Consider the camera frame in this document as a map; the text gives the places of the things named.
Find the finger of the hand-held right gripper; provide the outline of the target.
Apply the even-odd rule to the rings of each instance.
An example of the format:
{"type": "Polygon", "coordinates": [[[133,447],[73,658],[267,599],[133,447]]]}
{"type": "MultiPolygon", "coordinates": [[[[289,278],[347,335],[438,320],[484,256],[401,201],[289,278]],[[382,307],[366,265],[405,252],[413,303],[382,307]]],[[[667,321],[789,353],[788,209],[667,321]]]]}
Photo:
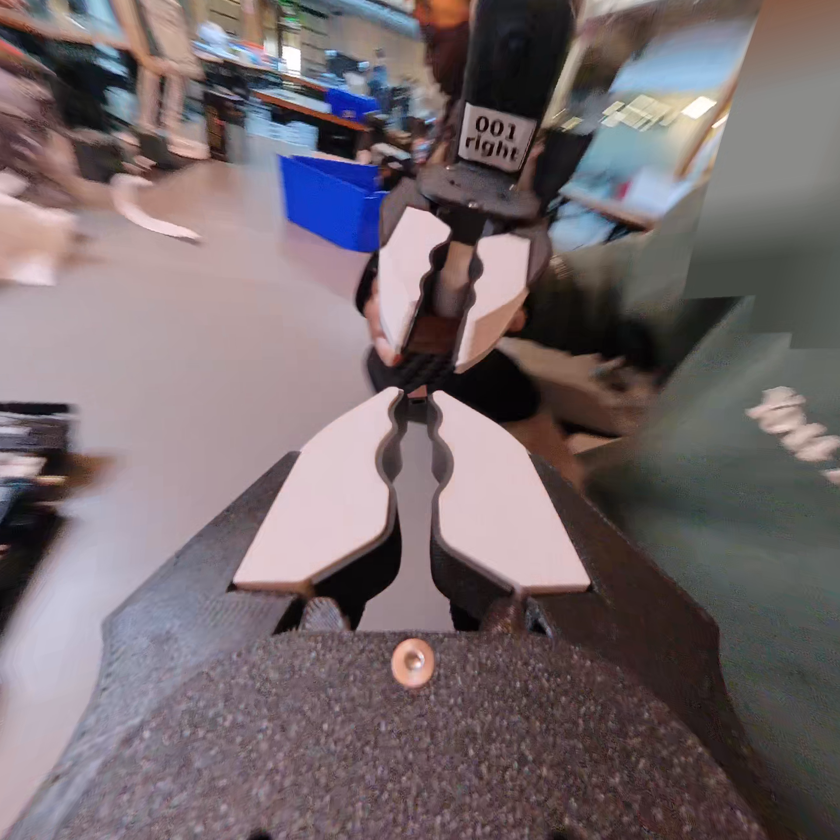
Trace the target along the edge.
{"type": "Polygon", "coordinates": [[[454,345],[455,321],[423,312],[434,252],[447,246],[449,237],[445,222],[410,206],[380,248],[377,353],[386,364],[395,364],[405,352],[442,354],[454,345]]]}
{"type": "Polygon", "coordinates": [[[482,361],[509,330],[527,296],[530,251],[530,241],[515,234],[479,239],[476,257],[481,272],[461,322],[455,358],[458,375],[482,361]]]}

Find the small blue plastic bin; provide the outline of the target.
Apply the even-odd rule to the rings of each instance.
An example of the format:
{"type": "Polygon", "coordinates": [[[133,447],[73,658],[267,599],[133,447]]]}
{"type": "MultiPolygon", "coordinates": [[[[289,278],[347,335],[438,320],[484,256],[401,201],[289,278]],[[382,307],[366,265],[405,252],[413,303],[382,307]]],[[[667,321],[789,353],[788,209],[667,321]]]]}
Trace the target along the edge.
{"type": "Polygon", "coordinates": [[[324,101],[335,117],[353,123],[366,123],[368,115],[380,112],[374,98],[338,87],[328,87],[324,101]]]}

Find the person's green sweatshirt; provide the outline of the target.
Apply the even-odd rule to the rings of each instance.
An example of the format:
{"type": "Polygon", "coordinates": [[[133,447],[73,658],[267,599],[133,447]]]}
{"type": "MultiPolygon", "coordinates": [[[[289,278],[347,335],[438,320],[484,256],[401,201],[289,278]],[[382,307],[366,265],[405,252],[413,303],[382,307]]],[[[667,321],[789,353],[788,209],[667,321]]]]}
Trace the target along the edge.
{"type": "Polygon", "coordinates": [[[717,623],[787,823],[838,838],[838,243],[699,259],[662,390],[595,467],[602,509],[717,623]]]}

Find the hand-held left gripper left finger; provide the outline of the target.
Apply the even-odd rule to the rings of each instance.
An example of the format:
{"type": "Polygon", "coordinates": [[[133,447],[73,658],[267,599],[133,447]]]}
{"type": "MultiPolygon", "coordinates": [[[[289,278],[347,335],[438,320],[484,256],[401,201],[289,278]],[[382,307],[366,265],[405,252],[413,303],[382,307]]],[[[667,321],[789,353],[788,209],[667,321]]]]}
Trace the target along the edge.
{"type": "Polygon", "coordinates": [[[396,387],[312,437],[237,568],[234,588],[313,594],[382,546],[396,524],[402,441],[403,391],[396,387]]]}

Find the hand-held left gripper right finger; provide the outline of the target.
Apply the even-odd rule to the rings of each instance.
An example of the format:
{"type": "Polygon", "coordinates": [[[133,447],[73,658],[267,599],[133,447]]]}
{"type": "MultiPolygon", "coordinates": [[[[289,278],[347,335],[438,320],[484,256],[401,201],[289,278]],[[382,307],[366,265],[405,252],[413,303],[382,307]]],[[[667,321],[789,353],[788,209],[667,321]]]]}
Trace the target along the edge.
{"type": "Polygon", "coordinates": [[[433,534],[458,565],[514,595],[590,589],[528,450],[445,392],[429,399],[438,488],[433,534]]]}

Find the long black lego plate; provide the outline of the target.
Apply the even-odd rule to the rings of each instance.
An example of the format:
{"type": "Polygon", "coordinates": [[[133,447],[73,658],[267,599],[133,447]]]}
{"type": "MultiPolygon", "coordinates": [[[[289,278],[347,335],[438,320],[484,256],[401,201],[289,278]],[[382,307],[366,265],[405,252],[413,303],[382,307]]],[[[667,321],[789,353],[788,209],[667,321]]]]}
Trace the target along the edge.
{"type": "Polygon", "coordinates": [[[437,386],[455,367],[459,320],[420,316],[408,334],[402,362],[395,368],[396,385],[405,394],[423,386],[437,386]]]}

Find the black lego car model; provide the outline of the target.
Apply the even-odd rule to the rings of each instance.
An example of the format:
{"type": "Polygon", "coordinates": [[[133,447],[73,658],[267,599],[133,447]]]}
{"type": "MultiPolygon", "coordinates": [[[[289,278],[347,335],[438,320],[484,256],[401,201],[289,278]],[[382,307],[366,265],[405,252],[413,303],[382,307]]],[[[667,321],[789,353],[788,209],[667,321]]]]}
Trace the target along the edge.
{"type": "Polygon", "coordinates": [[[23,542],[38,506],[66,482],[75,416],[68,403],[1,403],[2,559],[23,542]]]}

